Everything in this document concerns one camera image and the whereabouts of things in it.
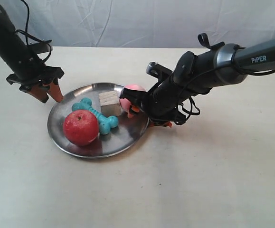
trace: red apple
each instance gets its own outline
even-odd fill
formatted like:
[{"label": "red apple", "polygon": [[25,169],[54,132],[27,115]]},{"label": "red apple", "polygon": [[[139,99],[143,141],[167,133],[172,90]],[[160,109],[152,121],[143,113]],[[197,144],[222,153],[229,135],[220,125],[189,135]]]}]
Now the red apple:
[{"label": "red apple", "polygon": [[86,146],[98,136],[98,120],[90,111],[74,111],[66,117],[63,123],[63,132],[71,143],[77,146]]}]

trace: white backdrop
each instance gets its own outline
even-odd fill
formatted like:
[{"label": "white backdrop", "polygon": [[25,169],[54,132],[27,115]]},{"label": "white backdrop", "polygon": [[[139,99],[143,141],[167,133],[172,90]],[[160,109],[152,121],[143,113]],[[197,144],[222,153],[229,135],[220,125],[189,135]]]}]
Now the white backdrop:
[{"label": "white backdrop", "polygon": [[[55,46],[199,48],[210,42],[245,47],[275,38],[275,0],[26,0],[29,32]],[[0,0],[16,28],[26,8]]]}]

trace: metal plate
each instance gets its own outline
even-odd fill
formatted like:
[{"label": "metal plate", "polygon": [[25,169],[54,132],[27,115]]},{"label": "metal plate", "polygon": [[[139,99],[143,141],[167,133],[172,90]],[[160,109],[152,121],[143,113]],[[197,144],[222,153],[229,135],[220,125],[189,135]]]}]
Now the metal plate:
[{"label": "metal plate", "polygon": [[74,103],[88,97],[93,102],[92,107],[100,112],[98,94],[115,90],[119,96],[123,87],[123,85],[113,83],[90,84],[68,93],[62,102],[56,103],[48,116],[47,129],[57,147],[76,157],[94,159],[109,157],[133,146],[148,127],[149,119],[142,113],[128,119],[127,113],[122,110],[121,116],[118,116],[118,127],[112,129],[108,135],[98,135],[91,144],[85,147],[72,144],[63,134],[64,119],[72,112],[71,108]]}]

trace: teal dog bone toy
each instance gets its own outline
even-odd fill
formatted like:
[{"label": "teal dog bone toy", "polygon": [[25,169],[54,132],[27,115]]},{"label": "teal dog bone toy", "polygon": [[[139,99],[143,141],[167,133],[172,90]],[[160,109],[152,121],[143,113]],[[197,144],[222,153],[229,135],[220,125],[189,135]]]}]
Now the teal dog bone toy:
[{"label": "teal dog bone toy", "polygon": [[94,108],[92,108],[92,101],[90,98],[83,98],[80,102],[72,105],[72,112],[76,110],[87,110],[92,112],[98,122],[99,122],[99,133],[100,134],[109,134],[111,128],[115,128],[118,126],[118,118],[114,115],[109,117],[105,117]]}]

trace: wooden block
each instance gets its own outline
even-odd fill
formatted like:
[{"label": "wooden block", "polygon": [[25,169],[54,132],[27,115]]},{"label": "wooden block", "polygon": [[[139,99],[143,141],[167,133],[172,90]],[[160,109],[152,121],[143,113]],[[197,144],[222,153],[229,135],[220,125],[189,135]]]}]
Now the wooden block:
[{"label": "wooden block", "polygon": [[116,91],[104,92],[99,94],[101,113],[109,117],[111,115],[121,115],[121,106]]}]

